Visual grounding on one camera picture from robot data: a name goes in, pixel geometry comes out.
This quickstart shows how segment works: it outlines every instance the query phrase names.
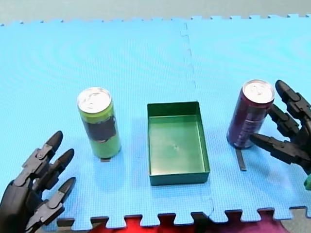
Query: can label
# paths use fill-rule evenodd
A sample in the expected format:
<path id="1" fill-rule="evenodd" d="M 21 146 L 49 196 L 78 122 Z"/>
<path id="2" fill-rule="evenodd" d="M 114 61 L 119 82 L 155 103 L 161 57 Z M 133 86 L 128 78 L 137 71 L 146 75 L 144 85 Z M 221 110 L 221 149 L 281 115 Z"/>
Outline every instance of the can label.
<path id="1" fill-rule="evenodd" d="M 109 117 L 104 121 L 97 122 L 95 124 L 83 121 L 86 133 L 90 139 L 97 142 L 106 142 L 110 138 L 116 135 L 116 119 L 114 116 Z"/>
<path id="2" fill-rule="evenodd" d="M 261 128 L 263 121 L 264 119 L 261 121 L 245 120 L 238 139 L 234 144 L 238 147 L 249 147 L 251 144 L 249 135 L 252 133 L 257 133 Z"/>

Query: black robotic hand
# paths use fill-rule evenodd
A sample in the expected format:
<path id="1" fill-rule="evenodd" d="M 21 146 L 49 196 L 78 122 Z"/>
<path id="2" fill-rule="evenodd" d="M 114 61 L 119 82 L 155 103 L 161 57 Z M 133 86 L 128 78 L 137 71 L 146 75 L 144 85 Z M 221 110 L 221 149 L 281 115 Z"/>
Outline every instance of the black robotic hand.
<path id="1" fill-rule="evenodd" d="M 289 141 L 279 141 L 273 137 L 261 134 L 253 134 L 250 140 L 259 147 L 269 151 L 271 155 L 288 164 L 300 165 L 304 171 L 311 174 L 311 110 L 310 104 L 301 94 L 294 92 L 286 83 L 281 80 L 276 82 L 276 91 L 287 105 L 284 113 L 276 105 L 272 105 L 268 114 L 272 121 L 277 124 L 280 133 L 288 137 Z M 301 128 L 291 117 L 300 120 Z M 306 179 L 305 188 L 311 190 L 311 175 Z"/>
<path id="2" fill-rule="evenodd" d="M 22 172 L 8 184 L 0 203 L 0 233 L 34 233 L 65 210 L 63 203 L 74 187 L 75 177 L 68 179 L 50 200 L 42 200 L 43 191 L 58 182 L 74 155 L 74 150 L 69 149 L 50 164 L 62 139 L 63 133 L 56 132 L 32 153 Z"/>

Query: black label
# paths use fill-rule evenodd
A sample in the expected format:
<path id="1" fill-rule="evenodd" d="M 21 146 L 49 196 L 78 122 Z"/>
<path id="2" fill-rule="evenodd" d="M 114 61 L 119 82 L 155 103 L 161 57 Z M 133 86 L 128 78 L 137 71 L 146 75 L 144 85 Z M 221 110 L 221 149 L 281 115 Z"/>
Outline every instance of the black label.
<path id="1" fill-rule="evenodd" d="M 106 142 L 116 135 L 115 117 L 111 116 L 105 121 L 96 124 L 87 123 L 82 119 L 86 133 L 90 139 L 98 142 Z"/>

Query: green can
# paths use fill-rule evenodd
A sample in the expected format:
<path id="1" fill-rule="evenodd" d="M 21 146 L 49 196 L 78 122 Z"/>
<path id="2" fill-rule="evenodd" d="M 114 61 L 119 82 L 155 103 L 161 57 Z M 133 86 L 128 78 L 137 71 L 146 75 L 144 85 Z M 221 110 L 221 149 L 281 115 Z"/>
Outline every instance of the green can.
<path id="1" fill-rule="evenodd" d="M 91 87 L 79 94 L 77 102 L 93 153 L 104 159 L 116 155 L 121 143 L 109 92 Z"/>

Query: foam mat puzzle edge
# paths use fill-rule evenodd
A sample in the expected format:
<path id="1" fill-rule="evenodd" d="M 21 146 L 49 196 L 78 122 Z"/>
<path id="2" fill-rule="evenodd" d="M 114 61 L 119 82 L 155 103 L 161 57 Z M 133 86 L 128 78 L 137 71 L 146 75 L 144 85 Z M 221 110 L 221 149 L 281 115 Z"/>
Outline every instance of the foam mat puzzle edge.
<path id="1" fill-rule="evenodd" d="M 285 17 L 290 17 L 290 18 L 293 18 L 293 17 L 311 17 L 311 14 L 305 14 L 303 16 L 300 16 L 299 14 L 287 14 Z M 222 16 L 209 16 L 209 17 L 203 17 L 203 16 L 192 16 L 190 18 L 180 18 L 180 17 L 172 17 L 171 20 L 176 20 L 176 19 L 181 19 L 181 20 L 184 20 L 184 21 L 187 21 L 187 20 L 197 20 L 197 19 L 204 19 L 204 20 L 207 20 L 207 19 L 213 19 L 213 20 L 219 20 L 219 19 L 223 19 L 223 20 L 228 20 L 228 19 L 263 19 L 263 18 L 284 18 L 283 16 L 278 16 L 278 15 L 268 15 L 267 17 L 262 17 L 261 15 L 249 15 L 248 17 L 245 17 L 243 18 L 242 16 L 229 16 L 229 18 L 223 18 Z M 71 19 L 71 20 L 62 20 L 62 19 L 53 19 L 53 20 L 49 20 L 49 21 L 43 21 L 43 20 L 34 20 L 34 21 L 31 21 L 31 22 L 27 22 L 26 24 L 31 24 L 31 23 L 69 23 L 69 22 L 72 22 L 72 21 L 75 21 L 75 20 L 79 20 L 79 19 Z M 129 20 L 124 20 L 124 19 L 119 19 L 119 18 L 116 18 L 116 19 L 113 19 L 113 20 L 103 20 L 103 19 L 91 19 L 90 21 L 83 21 L 83 20 L 80 20 L 81 22 L 102 22 L 102 23 L 109 23 L 109 22 L 130 22 L 130 21 L 157 21 L 157 20 L 164 20 L 162 17 L 152 17 L 150 19 L 144 19 L 144 18 L 140 18 L 140 17 L 133 17 Z M 0 23 L 0 27 L 3 27 L 3 26 L 10 26 L 10 25 L 15 25 L 15 24 L 24 24 L 24 22 L 22 20 L 20 21 L 14 21 L 14 22 L 11 22 L 11 23 L 8 23 L 8 24 L 4 24 L 4 23 Z"/>

